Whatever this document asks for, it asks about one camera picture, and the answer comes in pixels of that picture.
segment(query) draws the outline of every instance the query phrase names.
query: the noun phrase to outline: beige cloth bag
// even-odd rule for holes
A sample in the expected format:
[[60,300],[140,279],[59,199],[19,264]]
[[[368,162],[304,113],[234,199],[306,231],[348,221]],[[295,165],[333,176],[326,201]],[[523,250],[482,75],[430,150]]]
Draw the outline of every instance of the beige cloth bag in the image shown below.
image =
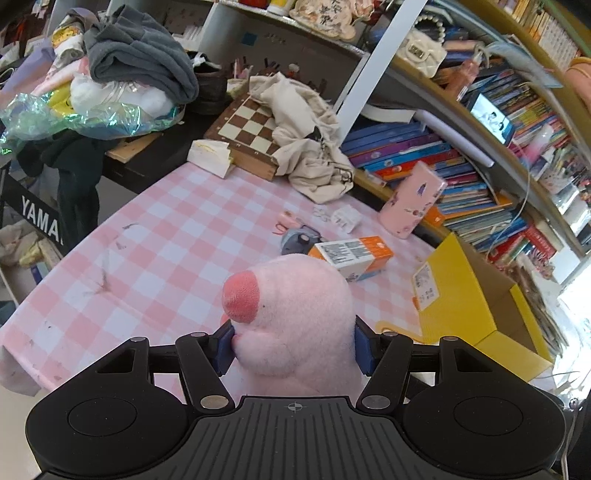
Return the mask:
[[[251,77],[250,95],[275,117],[277,175],[288,175],[291,185],[316,203],[336,200],[353,188],[355,169],[337,146],[339,121],[317,92],[277,73]],[[319,135],[314,136],[315,127]]]

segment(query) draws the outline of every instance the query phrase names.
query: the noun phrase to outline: white handbag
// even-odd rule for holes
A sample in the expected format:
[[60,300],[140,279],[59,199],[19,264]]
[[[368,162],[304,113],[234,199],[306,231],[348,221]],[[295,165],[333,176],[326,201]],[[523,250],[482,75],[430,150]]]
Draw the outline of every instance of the white handbag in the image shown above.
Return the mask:
[[412,28],[396,52],[396,56],[406,60],[427,78],[432,78],[447,55],[440,43],[425,33]]

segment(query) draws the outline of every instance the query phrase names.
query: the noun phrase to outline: wooden shelf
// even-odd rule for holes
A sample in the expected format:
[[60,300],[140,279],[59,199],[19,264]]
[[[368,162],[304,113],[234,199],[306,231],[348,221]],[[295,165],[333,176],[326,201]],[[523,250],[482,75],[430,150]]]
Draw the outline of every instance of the wooden shelf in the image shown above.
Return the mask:
[[318,32],[312,30],[311,28],[305,27],[304,25],[298,23],[291,17],[282,17],[281,15],[275,15],[262,8],[250,7],[249,5],[241,4],[236,0],[219,0],[219,3],[221,5],[226,5],[227,7],[240,10],[244,12],[246,15],[251,15],[255,18],[259,18],[260,20],[265,20],[271,23],[281,24],[283,27],[289,28],[292,31],[304,34],[308,37],[313,37],[315,40],[327,44],[331,47],[336,47],[337,49],[354,58],[360,59],[366,54],[366,52],[364,52],[360,48],[357,48],[355,45],[351,43],[320,35]]
[[[390,97],[394,101],[409,108],[427,110],[444,120],[493,159],[523,192],[526,191],[528,172],[519,159],[481,125],[462,104],[449,97],[441,87],[397,57],[394,57],[391,68],[385,72],[385,77],[397,83],[396,88],[389,89]],[[585,251],[569,224],[550,199],[546,189],[533,179],[531,179],[528,203],[548,220],[552,228],[579,258],[584,257]]]
[[562,72],[558,70],[544,49],[534,41],[529,32],[526,32],[512,16],[499,8],[499,6],[491,0],[457,1],[465,8],[472,11],[475,15],[486,21],[486,23],[496,29],[499,33],[515,34],[536,60],[538,60],[544,67],[554,70],[553,75],[555,75],[558,81],[563,85],[562,88],[552,90],[554,96],[557,98],[560,105],[562,105],[568,112],[571,120],[579,131],[582,140],[585,142],[587,149],[590,149],[591,128],[589,128],[589,125],[591,125],[591,113],[570,87]]

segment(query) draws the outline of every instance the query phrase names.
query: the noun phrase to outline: cardboard box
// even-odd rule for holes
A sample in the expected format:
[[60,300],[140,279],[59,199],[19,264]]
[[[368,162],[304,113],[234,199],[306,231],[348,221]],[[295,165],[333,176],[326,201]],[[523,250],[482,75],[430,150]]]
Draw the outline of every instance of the cardboard box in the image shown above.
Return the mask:
[[359,281],[380,272],[394,253],[379,236],[315,244],[309,256],[326,260],[347,281]]
[[413,276],[422,335],[378,322],[421,343],[455,335],[525,381],[552,365],[540,327],[518,285],[470,245],[449,235]]

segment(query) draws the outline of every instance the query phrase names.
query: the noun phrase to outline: gray clothing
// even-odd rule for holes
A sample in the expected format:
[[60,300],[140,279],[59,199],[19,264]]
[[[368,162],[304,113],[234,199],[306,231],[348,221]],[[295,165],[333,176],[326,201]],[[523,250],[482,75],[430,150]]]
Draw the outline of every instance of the gray clothing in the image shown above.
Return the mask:
[[84,42],[90,76],[96,82],[143,83],[159,88],[178,104],[197,98],[199,85],[191,60],[148,14],[123,5],[109,22],[90,27]]

